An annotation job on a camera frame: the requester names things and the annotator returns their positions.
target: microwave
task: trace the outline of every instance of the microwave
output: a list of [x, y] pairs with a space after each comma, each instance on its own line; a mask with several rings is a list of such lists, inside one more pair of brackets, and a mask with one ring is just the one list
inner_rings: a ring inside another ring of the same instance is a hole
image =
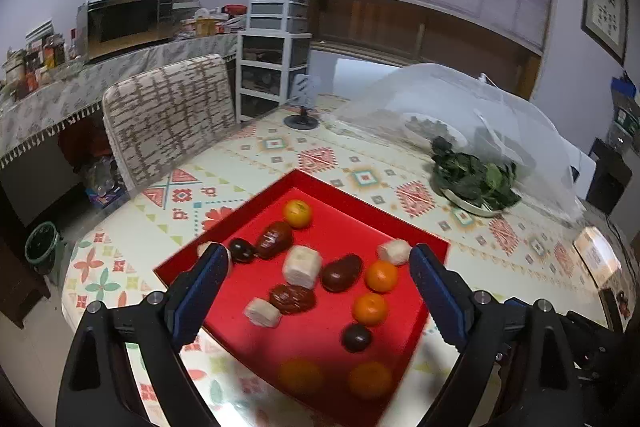
[[174, 0], [99, 0], [78, 8], [79, 54], [86, 61], [107, 58], [172, 37]]

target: green trash bin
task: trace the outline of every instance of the green trash bin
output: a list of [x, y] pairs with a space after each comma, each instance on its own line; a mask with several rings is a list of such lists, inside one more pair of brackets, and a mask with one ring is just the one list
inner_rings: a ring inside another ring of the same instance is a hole
[[36, 272], [47, 275], [56, 262], [59, 244], [60, 234], [56, 226], [50, 221], [45, 221], [30, 233], [24, 245], [24, 256]]

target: food cover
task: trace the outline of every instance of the food cover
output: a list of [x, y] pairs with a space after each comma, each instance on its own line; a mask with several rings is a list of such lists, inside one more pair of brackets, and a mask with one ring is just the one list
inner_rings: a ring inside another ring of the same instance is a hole
[[358, 100], [324, 119], [339, 134], [361, 131], [430, 152], [444, 136], [455, 151], [483, 162], [518, 165], [514, 188], [525, 201], [564, 219], [580, 217], [569, 157], [558, 131], [532, 103], [439, 64], [388, 74]]

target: dining table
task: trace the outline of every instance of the dining table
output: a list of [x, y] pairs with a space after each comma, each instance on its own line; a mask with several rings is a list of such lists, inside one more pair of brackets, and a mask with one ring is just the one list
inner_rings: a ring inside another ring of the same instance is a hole
[[[318, 113], [322, 118], [345, 102], [321, 95]], [[284, 174], [299, 169], [447, 241], [447, 269], [460, 273], [472, 290], [486, 290], [500, 302], [512, 296], [528, 303], [545, 298], [561, 314], [572, 310], [607, 326], [598, 288], [573, 245], [587, 219], [569, 225], [524, 202], [497, 217], [473, 216], [431, 187], [433, 162], [423, 151], [339, 134], [323, 123], [314, 130], [295, 130], [283, 123], [293, 111], [285, 106], [246, 122], [79, 237], [62, 288], [62, 311], [69, 325], [76, 329], [96, 299], [122, 307], [137, 304], [152, 291], [164, 291], [155, 267]], [[612, 232], [602, 232], [619, 251]], [[610, 285], [616, 293], [626, 292], [632, 312], [635, 294], [625, 269], [623, 263], [623, 274]], [[149, 419], [167, 426], [138, 346], [127, 344], [127, 352]], [[261, 380], [205, 330], [180, 355], [222, 427], [334, 425]], [[457, 357], [429, 318], [378, 425], [418, 425]], [[473, 425], [487, 421], [499, 388], [494, 372]]]

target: picture frame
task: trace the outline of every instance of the picture frame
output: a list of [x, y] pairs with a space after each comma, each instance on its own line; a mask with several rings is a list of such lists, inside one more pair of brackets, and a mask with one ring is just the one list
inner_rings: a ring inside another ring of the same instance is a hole
[[625, 63], [628, 0], [583, 0], [582, 29], [620, 65]]

